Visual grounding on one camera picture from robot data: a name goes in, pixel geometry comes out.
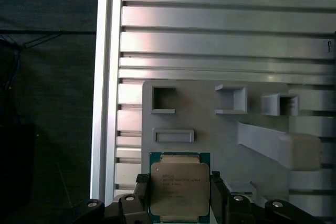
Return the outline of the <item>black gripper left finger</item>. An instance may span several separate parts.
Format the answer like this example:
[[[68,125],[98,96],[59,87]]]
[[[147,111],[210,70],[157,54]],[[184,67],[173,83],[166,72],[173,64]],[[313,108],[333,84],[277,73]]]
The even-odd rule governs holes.
[[[111,204],[98,199],[81,202],[70,210],[70,223],[151,223],[149,216],[150,175],[138,174],[133,193],[123,194]]]

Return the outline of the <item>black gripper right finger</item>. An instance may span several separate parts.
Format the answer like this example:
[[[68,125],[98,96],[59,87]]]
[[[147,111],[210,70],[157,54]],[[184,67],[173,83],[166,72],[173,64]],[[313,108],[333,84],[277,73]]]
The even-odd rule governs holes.
[[[217,223],[323,223],[284,200],[269,200],[260,207],[249,197],[231,192],[218,171],[212,171],[211,174],[211,209]]]

